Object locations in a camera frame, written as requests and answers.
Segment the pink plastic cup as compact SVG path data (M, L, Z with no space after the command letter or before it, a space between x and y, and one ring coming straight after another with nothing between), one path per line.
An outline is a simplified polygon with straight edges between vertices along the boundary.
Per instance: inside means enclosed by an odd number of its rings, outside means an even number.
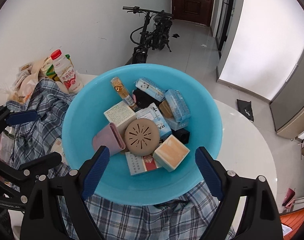
M113 156L126 148L126 144L116 125L111 122L93 137L92 146L95 152L100 148L100 146L107 147L109 149L110 156Z

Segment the beige cosmetic box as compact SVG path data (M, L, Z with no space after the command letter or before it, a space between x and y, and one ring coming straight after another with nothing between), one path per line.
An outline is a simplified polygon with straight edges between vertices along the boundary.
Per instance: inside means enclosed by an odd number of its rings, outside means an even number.
M172 172L179 167L181 162L190 152L176 137L170 135L161 145L154 150L153 159L167 171Z

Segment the beige cloth bag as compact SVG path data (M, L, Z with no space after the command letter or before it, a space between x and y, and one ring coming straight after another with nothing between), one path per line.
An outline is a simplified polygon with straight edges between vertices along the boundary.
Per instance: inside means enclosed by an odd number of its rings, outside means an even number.
M45 57L20 67L13 87L7 91L7 100L25 103L31 97L39 80L46 77L51 65L52 60Z

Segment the blue plaid shirt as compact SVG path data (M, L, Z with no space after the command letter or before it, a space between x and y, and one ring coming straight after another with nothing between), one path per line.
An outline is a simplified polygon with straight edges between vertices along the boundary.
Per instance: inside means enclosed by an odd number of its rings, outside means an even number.
M10 110L36 110L39 115L36 121L16 126L11 167L17 169L51 152L55 140L61 137L73 98L53 81L43 79L25 104L7 101ZM94 194L86 206L105 239L200 239L217 210L218 200L206 183L200 182L178 198L158 205L122 205Z

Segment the red cap milk bottle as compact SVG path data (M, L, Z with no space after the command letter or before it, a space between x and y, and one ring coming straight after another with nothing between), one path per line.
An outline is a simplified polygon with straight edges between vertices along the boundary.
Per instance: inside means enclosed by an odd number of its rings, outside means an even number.
M83 88L83 82L74 69L72 61L57 49L51 53L54 71L70 94L77 94Z

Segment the blue plastic basin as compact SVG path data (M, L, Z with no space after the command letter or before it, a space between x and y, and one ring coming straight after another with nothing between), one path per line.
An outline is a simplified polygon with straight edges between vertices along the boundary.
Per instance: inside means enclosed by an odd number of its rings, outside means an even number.
M92 158L93 137L108 124L104 112L119 103L120 96L111 86L119 77L128 90L133 90L141 77L163 89L181 92L191 113L188 131L189 154L179 167L168 172L164 168L132 176L126 157L116 154L98 184L96 194L124 205L156 205L173 200L202 181L195 163L195 151L203 146L213 158L219 154L222 142L222 121L216 103L205 87L177 69L158 64L131 64L101 74L89 82L72 100L66 112L62 141L68 165L78 169Z

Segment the red white cigarette pack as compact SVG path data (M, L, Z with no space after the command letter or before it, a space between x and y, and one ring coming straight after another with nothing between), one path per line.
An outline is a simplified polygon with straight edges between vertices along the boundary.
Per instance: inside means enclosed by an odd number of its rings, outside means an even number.
M146 156L139 156L132 154L131 152L125 153L128 168L132 176L144 174L150 171L154 171L161 167L151 154Z

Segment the black bag on floor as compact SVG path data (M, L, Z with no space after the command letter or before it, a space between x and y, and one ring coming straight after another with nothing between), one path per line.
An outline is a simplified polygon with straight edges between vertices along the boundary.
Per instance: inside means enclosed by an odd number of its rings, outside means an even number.
M237 110L245 116L249 121L254 122L254 115L252 110L252 102L244 100L236 100Z

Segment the small black box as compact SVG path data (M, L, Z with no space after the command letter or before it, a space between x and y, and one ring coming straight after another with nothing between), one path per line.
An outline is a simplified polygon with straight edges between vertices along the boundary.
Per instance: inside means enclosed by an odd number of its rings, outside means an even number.
M185 128L181 128L178 130L171 130L172 131L172 135L178 139L181 143L183 143L184 145L189 143L189 138L190 138L190 132L187 131Z

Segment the white green text box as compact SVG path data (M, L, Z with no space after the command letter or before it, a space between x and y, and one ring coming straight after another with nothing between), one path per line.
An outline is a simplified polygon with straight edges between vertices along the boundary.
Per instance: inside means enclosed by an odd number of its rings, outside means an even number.
M115 124L121 136L125 134L129 124L136 120L136 113L124 101L104 111L104 116L110 123Z

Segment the gold snack packet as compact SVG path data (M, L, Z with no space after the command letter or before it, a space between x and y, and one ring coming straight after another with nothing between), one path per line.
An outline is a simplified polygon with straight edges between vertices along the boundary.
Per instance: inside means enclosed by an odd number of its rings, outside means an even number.
M129 94L129 91L127 88L123 85L122 81L120 80L119 77L114 77L111 80L111 85L113 89L117 92L117 94L122 98L122 100L133 110L133 111L138 111L139 108L134 102L134 99L132 96Z

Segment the brown round vented disc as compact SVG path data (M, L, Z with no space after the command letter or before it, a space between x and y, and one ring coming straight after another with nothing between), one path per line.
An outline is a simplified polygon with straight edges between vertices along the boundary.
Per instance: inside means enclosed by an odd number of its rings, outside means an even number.
M124 141L129 152L134 155L146 156L153 154L154 150L159 146L159 129L149 119L136 119L127 127Z

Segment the light blue tissue pack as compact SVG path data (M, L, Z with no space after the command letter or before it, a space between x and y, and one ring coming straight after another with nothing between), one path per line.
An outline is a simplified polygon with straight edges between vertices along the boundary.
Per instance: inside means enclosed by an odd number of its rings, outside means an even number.
M190 110L179 90L168 89L164 96L176 122L180 123L191 117Z

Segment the white RA sachet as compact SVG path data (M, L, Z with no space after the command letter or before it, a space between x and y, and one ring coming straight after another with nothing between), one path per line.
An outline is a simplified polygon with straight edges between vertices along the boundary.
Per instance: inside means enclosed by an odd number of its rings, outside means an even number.
M164 141L172 134L169 124L161 114L155 103L151 103L147 108L136 112L136 118L149 119L155 123L159 130L160 140Z

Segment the white blue tissue pack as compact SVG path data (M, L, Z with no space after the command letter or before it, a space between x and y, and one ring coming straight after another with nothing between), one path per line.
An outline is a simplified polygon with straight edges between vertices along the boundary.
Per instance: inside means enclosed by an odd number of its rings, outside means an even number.
M159 102L162 102L165 99L165 90L145 77L139 78L135 82L135 86Z

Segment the black electric bicycle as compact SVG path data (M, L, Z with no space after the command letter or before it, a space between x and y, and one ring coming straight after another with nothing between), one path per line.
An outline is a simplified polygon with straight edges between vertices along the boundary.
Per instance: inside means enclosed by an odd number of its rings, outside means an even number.
M148 51L162 50L169 46L169 32L172 26L173 15L162 11L143 9L141 7L123 7L123 10L132 12L133 14L144 14L144 24L131 32L130 40L135 44L132 57L128 60L128 64L146 63Z

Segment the dark wooden door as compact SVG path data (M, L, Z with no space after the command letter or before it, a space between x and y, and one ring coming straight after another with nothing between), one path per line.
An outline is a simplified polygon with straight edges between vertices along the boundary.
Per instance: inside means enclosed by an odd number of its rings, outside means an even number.
M183 20L210 26L213 0L172 0L172 14Z

